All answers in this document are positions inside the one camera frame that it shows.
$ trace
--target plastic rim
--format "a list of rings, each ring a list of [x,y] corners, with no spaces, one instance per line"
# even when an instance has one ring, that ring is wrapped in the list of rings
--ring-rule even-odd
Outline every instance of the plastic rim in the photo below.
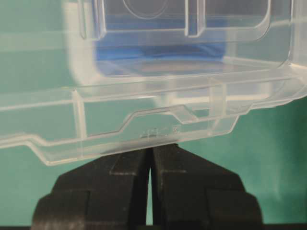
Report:
[[[157,10],[155,13],[142,13],[137,11],[134,7],[133,4],[131,3],[130,0],[123,0],[124,5],[126,6],[126,8],[128,9],[128,11],[134,15],[135,17],[139,18],[139,19],[145,19],[145,20],[150,20],[150,19],[155,19],[158,18],[159,16],[161,16],[167,6],[168,6],[168,0],[164,0],[164,3],[162,4],[161,8],[159,10]]]

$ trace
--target black clamp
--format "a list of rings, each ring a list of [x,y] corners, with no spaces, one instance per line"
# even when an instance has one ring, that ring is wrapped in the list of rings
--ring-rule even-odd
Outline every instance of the black clamp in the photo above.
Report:
[[[145,226],[149,169],[153,223]],[[168,145],[99,158],[63,174],[37,204],[32,230],[262,230],[239,176]]]

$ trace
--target clear plastic container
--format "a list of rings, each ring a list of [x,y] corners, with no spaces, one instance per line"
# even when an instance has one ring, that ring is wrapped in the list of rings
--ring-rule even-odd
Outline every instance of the clear plastic container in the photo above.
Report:
[[[47,165],[227,134],[307,95],[306,0],[1,0],[0,148]]]

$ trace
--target green background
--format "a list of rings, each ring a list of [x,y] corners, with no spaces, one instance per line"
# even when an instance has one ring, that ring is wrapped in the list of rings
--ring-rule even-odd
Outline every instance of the green background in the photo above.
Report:
[[[304,223],[306,104],[307,98],[251,111],[229,135],[180,145],[238,173],[247,191],[258,198],[266,223]],[[56,178],[84,163],[47,167],[27,147],[0,149],[0,225],[30,225],[38,199],[50,192]]]

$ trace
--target plastic container lid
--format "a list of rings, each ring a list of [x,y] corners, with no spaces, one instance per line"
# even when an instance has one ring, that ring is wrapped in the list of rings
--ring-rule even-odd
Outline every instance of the plastic container lid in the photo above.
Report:
[[[307,95],[305,0],[2,0],[0,148],[48,165],[213,137]]]

